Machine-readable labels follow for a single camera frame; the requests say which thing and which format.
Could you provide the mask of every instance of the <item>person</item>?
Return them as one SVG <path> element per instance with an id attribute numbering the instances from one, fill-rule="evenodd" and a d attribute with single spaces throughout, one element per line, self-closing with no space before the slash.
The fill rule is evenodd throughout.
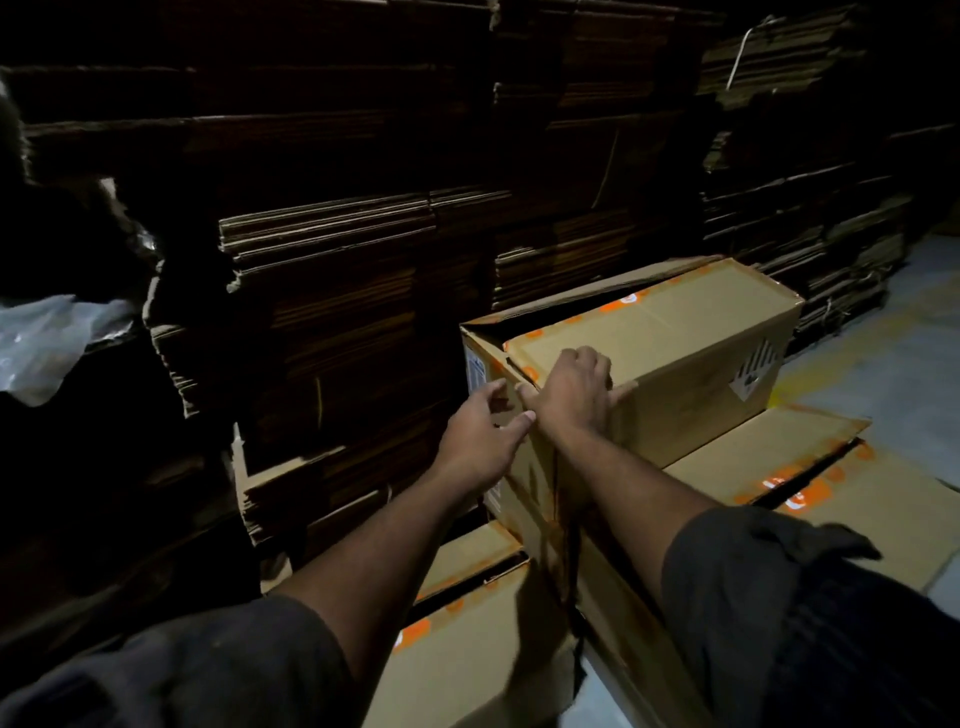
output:
<path id="1" fill-rule="evenodd" d="M 504 427 L 506 382 L 486 384 L 416 484 L 271 595 L 62 665 L 7 697 L 0 725 L 358 725 L 444 532 L 535 424 L 583 475 L 718 723 L 960 723 L 960 623 L 853 564 L 879 556 L 862 536 L 721 506 L 613 444 L 630 386 L 610 368 L 562 352 Z"/>

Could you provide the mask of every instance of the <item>yellow floor marking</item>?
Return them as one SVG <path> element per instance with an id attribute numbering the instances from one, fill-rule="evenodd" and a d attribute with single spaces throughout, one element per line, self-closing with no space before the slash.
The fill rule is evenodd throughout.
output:
<path id="1" fill-rule="evenodd" d="M 825 342 L 825 346 L 804 354 L 799 366 L 780 374 L 770 396 L 770 406 L 795 402 L 804 395 L 837 384 L 859 362 L 888 349 L 917 324 L 957 307 L 960 307 L 960 275 L 922 291 L 903 307 L 882 311 L 834 342 Z"/>

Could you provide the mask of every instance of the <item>closed cardboard box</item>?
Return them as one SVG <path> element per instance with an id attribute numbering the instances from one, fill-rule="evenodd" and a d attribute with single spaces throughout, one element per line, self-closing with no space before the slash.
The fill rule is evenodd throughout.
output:
<path id="1" fill-rule="evenodd" d="M 462 325 L 468 381 L 542 386 L 563 349 L 592 346 L 614 384 L 638 383 L 613 413 L 613 439 L 664 467 L 763 410 L 802 303 L 727 258 L 665 261 Z M 536 429 L 510 477 L 549 522 L 589 500 Z"/>
<path id="2" fill-rule="evenodd" d="M 610 670 L 625 678 L 620 691 L 644 725 L 700 728 L 713 724 L 683 658 L 629 563 L 611 556 L 610 536 L 591 528 L 580 534 L 576 605 Z"/>
<path id="3" fill-rule="evenodd" d="M 869 424 L 775 407 L 667 471 L 728 505 L 763 497 L 788 516 L 843 523 L 883 554 L 860 566 L 925 592 L 960 550 L 960 493 L 860 439 Z M 805 485 L 796 493 L 794 483 Z"/>
<path id="4" fill-rule="evenodd" d="M 730 506 L 760 502 L 816 524 L 843 523 L 883 554 L 857 564 L 925 592 L 960 549 L 960 493 L 861 439 L 869 424 L 776 407 L 666 471 Z M 706 708 L 626 554 L 596 509 L 581 523 L 576 604 L 597 654 L 627 684 L 620 693 L 648 723 L 707 725 Z"/>
<path id="5" fill-rule="evenodd" d="M 577 641 L 518 555 L 498 523 L 441 546 L 414 609 L 440 606 L 397 636 L 365 728 L 536 728 L 570 706 Z"/>

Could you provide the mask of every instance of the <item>gray floor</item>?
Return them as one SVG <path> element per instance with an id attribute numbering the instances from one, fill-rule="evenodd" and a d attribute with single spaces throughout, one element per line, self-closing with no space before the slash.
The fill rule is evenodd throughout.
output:
<path id="1" fill-rule="evenodd" d="M 890 288 L 882 310 L 787 362 L 772 403 L 869 417 L 871 442 L 960 486 L 960 238 L 927 238 Z M 960 556 L 929 595 L 960 619 Z M 628 726 L 592 667 L 585 670 L 560 725 Z"/>

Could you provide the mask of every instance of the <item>white plastic sheet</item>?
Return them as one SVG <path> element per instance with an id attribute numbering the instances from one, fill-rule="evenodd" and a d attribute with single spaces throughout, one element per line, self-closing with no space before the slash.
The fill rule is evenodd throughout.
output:
<path id="1" fill-rule="evenodd" d="M 0 304 L 0 391 L 31 407 L 46 403 L 86 347 L 128 331 L 134 313 L 128 301 L 87 303 L 73 296 Z"/>

